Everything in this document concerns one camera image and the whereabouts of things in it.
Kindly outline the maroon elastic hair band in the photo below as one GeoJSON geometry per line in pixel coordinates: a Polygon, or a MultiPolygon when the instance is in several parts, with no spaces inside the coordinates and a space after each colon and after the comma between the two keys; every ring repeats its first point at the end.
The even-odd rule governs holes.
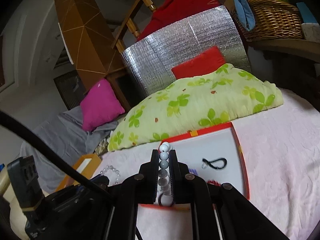
{"type": "Polygon", "coordinates": [[[161,193],[158,198],[158,204],[163,207],[171,207],[173,206],[174,201],[171,195],[161,193]]]}

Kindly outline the red shallow box tray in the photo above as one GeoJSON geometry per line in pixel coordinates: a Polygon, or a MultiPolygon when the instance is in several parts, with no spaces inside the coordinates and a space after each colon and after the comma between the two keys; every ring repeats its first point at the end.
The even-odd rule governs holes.
{"type": "Polygon", "coordinates": [[[247,169],[241,145],[231,122],[163,139],[158,151],[175,150],[189,172],[213,185],[232,184],[250,199],[247,169]]]}

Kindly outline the grey bed sheet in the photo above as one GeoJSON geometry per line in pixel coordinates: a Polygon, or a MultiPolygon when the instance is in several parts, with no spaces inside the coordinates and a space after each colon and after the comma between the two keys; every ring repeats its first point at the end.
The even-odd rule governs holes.
{"type": "MultiPolygon", "coordinates": [[[[33,132],[44,141],[62,160],[73,166],[82,155],[95,151],[99,143],[116,129],[118,121],[107,122],[88,132],[82,129],[82,110],[77,106],[47,119],[33,132]]],[[[39,151],[23,142],[20,157],[32,155],[39,175],[41,189],[52,193],[60,185],[65,173],[52,164],[39,151]]]]}

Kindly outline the magenta cushion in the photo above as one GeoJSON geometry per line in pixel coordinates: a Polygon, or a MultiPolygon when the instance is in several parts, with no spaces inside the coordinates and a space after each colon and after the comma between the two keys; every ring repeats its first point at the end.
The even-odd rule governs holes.
{"type": "Polygon", "coordinates": [[[106,79],[98,81],[81,101],[82,129],[93,131],[125,113],[106,79]]]}

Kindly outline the green floral pillow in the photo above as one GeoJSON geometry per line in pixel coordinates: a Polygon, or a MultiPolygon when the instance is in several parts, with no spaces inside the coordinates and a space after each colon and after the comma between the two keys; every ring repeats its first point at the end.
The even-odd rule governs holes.
{"type": "Polygon", "coordinates": [[[211,127],[284,103],[275,84],[225,63],[178,79],[133,107],[108,139],[109,152],[211,127]]]}

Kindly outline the pink white towel blanket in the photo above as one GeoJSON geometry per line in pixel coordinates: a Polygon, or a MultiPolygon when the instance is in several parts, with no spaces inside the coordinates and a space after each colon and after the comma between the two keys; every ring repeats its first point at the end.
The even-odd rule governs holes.
{"type": "MultiPolygon", "coordinates": [[[[284,104],[232,121],[248,174],[250,201],[289,239],[307,239],[319,222],[319,112],[281,89],[284,104]]],[[[120,172],[119,182],[150,160],[159,142],[102,156],[120,172]]],[[[143,239],[193,239],[189,212],[139,206],[143,239]]]]}

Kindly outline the silver foil insulation sheet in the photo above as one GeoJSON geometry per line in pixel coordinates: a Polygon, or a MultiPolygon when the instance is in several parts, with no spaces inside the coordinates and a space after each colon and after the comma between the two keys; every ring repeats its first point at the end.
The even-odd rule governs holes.
{"type": "Polygon", "coordinates": [[[184,18],[148,35],[122,52],[144,96],[175,81],[173,67],[217,46],[236,68],[251,72],[239,32],[223,5],[184,18]]]}

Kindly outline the red cushion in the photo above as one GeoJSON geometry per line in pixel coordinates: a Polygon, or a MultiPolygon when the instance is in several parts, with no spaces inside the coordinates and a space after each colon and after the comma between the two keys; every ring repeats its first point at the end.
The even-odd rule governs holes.
{"type": "Polygon", "coordinates": [[[225,64],[225,58],[217,46],[213,46],[193,59],[171,69],[176,79],[206,75],[225,64]]]}

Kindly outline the blue cloth in basket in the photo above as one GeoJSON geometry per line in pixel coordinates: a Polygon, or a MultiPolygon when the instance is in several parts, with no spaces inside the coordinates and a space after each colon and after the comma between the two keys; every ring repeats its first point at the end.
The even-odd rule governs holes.
{"type": "Polygon", "coordinates": [[[247,0],[234,0],[235,10],[242,27],[252,31],[255,27],[255,18],[247,0]]]}

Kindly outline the wooden shelf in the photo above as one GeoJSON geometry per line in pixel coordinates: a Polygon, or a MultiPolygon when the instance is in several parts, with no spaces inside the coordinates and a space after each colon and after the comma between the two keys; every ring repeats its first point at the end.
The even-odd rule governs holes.
{"type": "Polygon", "coordinates": [[[257,50],[287,53],[320,63],[320,44],[317,42],[285,38],[248,42],[248,45],[257,50]]]}

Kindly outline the wicker basket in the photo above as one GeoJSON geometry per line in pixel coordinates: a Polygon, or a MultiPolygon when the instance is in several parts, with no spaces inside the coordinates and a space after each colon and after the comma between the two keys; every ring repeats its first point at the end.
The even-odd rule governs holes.
{"type": "Polygon", "coordinates": [[[248,5],[255,19],[255,27],[251,31],[244,29],[235,10],[231,12],[234,22],[246,41],[304,39],[297,7],[281,0],[248,0],[248,5]]]}

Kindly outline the blue cardboard box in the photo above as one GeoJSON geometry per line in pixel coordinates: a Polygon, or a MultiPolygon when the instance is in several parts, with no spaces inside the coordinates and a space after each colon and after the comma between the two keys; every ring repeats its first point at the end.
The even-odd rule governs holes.
{"type": "Polygon", "coordinates": [[[318,23],[315,16],[304,2],[296,3],[304,23],[318,23]]]}

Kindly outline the wooden chair frame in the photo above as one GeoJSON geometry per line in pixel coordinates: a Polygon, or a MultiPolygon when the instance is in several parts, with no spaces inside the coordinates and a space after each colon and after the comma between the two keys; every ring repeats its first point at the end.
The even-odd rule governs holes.
{"type": "Polygon", "coordinates": [[[130,33],[135,40],[140,37],[141,29],[145,27],[146,22],[151,19],[156,10],[154,0],[135,0],[120,26],[116,27],[111,47],[122,53],[126,49],[125,35],[130,33]]]}

